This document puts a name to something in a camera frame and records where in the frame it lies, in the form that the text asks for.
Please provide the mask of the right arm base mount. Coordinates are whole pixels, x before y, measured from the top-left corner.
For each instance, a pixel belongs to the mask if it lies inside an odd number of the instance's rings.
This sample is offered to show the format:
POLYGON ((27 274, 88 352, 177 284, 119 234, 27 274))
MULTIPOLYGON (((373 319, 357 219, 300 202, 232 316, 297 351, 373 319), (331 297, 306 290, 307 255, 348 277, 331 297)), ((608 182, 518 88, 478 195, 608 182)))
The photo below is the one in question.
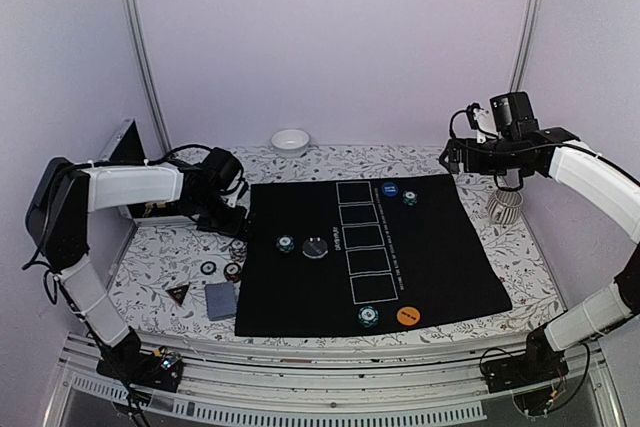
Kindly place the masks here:
POLYGON ((565 377, 569 367, 564 352, 535 343, 518 355, 503 352, 502 357, 480 360, 479 369, 490 393, 513 390, 565 377))

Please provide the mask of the clear dealer button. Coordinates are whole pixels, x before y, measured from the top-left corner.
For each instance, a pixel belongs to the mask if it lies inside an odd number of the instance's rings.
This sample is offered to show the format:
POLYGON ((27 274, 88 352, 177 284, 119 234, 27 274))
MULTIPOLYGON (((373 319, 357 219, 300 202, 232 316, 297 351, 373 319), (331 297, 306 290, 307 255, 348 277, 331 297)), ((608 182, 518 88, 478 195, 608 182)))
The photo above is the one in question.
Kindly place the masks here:
POLYGON ((310 237, 303 242, 302 253, 311 260, 320 260, 329 252, 328 243, 321 237, 310 237))

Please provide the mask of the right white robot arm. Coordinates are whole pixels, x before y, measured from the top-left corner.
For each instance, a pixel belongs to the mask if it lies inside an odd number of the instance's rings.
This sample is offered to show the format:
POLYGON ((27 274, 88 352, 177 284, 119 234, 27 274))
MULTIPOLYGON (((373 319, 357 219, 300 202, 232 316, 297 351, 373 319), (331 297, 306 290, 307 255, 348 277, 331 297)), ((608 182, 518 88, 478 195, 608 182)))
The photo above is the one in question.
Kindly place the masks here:
MULTIPOLYGON (((498 178, 514 171, 519 181, 538 174, 579 195, 633 245, 639 243, 638 180, 571 131, 541 127, 527 93, 497 95, 488 108, 472 103, 450 119, 460 117, 474 134, 462 137, 453 125, 448 127, 440 162, 450 173, 498 178)), ((517 374, 537 383, 554 369, 555 354, 603 336, 638 314, 639 252, 633 250, 608 285, 529 335, 529 352, 518 359, 517 374)))

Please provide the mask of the orange big blind button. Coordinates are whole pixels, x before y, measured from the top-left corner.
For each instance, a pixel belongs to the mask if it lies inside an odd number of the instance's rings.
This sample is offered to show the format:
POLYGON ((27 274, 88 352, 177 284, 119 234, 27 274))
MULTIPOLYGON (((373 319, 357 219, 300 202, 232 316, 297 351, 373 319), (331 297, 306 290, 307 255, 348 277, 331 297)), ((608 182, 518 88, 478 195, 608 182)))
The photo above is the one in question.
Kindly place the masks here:
POLYGON ((416 307, 403 306, 396 313, 397 321, 403 326, 414 326, 421 319, 421 313, 416 307))

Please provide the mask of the blue small blind button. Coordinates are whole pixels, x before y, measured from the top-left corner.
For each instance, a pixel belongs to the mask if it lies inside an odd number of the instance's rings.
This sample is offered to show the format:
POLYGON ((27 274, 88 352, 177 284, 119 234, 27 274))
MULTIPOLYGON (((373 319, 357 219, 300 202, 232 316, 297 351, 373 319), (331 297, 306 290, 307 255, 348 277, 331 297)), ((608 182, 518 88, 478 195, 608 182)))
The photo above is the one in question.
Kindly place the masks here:
POLYGON ((390 198, 396 197, 400 192, 398 185, 395 182, 391 181, 384 182, 381 185, 380 190, 383 195, 390 198))

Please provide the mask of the green poker chip stack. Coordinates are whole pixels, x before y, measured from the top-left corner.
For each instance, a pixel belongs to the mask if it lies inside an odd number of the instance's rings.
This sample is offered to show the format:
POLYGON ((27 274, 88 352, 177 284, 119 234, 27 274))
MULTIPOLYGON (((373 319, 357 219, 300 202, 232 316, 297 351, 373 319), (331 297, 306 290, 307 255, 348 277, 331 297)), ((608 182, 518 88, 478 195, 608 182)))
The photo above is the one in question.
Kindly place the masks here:
POLYGON ((217 264, 213 261, 203 262, 200 266, 200 272, 202 275, 210 276, 217 271, 217 264))

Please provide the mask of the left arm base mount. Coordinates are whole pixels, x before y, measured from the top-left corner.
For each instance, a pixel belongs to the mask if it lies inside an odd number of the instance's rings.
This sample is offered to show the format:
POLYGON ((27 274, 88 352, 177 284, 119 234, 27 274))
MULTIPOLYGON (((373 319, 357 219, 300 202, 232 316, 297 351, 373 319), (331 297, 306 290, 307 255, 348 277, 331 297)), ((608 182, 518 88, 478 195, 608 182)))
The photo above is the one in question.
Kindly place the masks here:
POLYGON ((162 346, 153 353, 113 353, 109 360, 99 360, 96 371, 102 376, 121 380, 129 385, 176 393, 183 369, 182 356, 162 346))

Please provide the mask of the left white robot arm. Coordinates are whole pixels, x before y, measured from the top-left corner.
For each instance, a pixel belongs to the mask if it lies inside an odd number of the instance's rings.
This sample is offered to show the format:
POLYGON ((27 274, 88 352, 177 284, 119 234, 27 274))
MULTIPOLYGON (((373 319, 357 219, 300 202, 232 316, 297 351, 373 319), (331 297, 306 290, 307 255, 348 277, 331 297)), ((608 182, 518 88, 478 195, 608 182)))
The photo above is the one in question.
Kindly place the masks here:
POLYGON ((91 259, 91 214, 121 206, 170 204, 200 230, 243 235, 248 189, 245 169, 231 152, 213 148, 189 163, 176 154, 159 159, 73 162, 49 160, 25 216, 36 251, 25 269, 41 265, 56 276, 80 319, 113 348, 111 366, 128 381, 148 373, 148 359, 124 341, 131 329, 115 307, 91 259))

